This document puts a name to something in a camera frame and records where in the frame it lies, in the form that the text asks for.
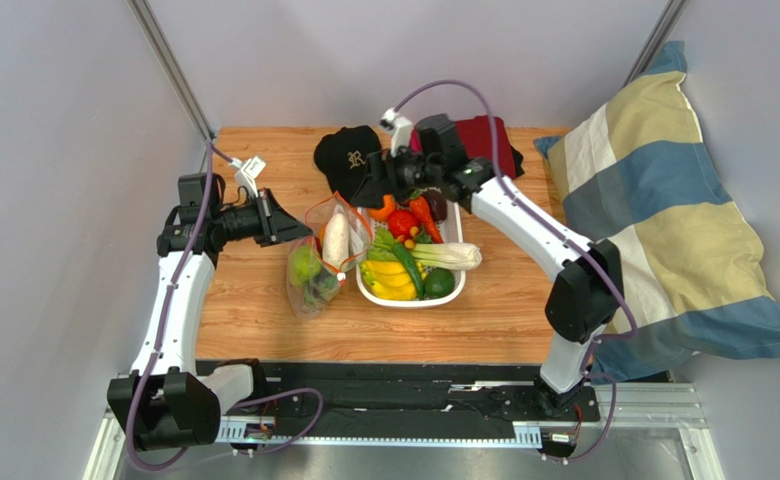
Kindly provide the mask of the clear orange-zip plastic bag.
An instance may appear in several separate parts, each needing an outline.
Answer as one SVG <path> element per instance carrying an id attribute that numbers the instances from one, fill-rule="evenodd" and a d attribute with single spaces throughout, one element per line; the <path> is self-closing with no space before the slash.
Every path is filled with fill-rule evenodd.
<path id="1" fill-rule="evenodd" d="M 304 223 L 312 234 L 289 249 L 287 295 L 296 317 L 311 319 L 339 295 L 365 259 L 374 234 L 366 218 L 338 193 L 309 208 Z"/>

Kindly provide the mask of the orange tangerine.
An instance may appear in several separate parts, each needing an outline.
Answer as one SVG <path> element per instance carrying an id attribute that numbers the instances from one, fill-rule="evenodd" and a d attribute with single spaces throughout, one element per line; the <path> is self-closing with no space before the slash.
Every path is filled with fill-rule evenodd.
<path id="1" fill-rule="evenodd" d="M 377 222 L 386 222 L 389 216 L 397 210 L 397 202 L 392 194 L 383 197 L 380 208 L 368 209 L 368 216 Z"/>

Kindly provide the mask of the white radish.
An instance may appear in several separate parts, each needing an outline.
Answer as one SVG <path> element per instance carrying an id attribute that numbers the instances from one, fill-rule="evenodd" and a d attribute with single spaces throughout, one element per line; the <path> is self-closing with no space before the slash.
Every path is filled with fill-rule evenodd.
<path id="1" fill-rule="evenodd" d="M 331 267 L 341 270 L 349 257 L 350 232 L 347 216 L 335 213 L 325 225 L 322 240 L 322 259 Z"/>

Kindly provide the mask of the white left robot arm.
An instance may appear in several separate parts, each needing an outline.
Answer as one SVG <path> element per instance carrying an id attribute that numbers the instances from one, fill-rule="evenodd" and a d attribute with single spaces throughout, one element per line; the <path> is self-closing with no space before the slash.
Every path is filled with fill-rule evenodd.
<path id="1" fill-rule="evenodd" d="M 209 445 L 222 416 L 254 394 L 255 360 L 227 360 L 207 375 L 196 369 L 203 302 L 224 247 L 246 239 L 274 246 L 312 233 L 268 188 L 239 204 L 224 202 L 218 174 L 182 176 L 177 188 L 179 203 L 156 239 L 159 283 L 146 337 L 128 373 L 107 388 L 108 406 L 138 452 Z"/>

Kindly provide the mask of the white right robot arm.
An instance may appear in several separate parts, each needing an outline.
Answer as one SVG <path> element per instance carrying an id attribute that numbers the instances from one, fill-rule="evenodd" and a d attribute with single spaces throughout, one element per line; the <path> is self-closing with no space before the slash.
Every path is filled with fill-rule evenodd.
<path id="1" fill-rule="evenodd" d="M 552 282 L 544 313 L 554 331 L 534 380 L 535 401 L 541 410 L 567 409 L 585 381 L 593 342 L 624 302 L 618 248 L 570 230 L 496 172 L 490 160 L 469 156 L 446 115 L 412 123 L 390 109 L 379 125 L 391 144 L 368 156 L 354 205 L 377 207 L 386 194 L 402 199 L 438 189 L 446 201 L 495 227 L 534 260 Z"/>

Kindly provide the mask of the orange carrot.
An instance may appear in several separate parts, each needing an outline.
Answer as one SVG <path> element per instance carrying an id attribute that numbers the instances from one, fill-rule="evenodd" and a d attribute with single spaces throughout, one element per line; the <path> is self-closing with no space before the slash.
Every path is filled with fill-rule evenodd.
<path id="1" fill-rule="evenodd" d="M 420 195 L 410 199 L 408 207 L 413 215 L 420 221 L 425 232 L 430 236 L 433 243 L 442 244 L 443 238 L 439 228 L 431 214 L 431 208 L 427 199 Z"/>

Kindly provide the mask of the pink dragon fruit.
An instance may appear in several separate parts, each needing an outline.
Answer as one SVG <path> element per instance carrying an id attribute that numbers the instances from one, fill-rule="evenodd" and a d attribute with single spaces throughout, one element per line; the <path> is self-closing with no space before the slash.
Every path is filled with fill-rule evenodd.
<path id="1" fill-rule="evenodd" d="M 302 286 L 304 308 L 309 311 L 324 309 L 339 293 L 340 281 L 336 274 L 325 270 Z"/>

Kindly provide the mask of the green apple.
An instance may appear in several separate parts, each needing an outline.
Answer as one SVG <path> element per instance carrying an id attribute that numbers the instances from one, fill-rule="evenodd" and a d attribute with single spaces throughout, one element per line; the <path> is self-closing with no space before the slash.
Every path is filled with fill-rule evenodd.
<path id="1" fill-rule="evenodd" d="M 310 245 L 295 247 L 288 257 L 288 278 L 294 287 L 300 287 L 315 278 L 321 271 L 322 261 Z"/>

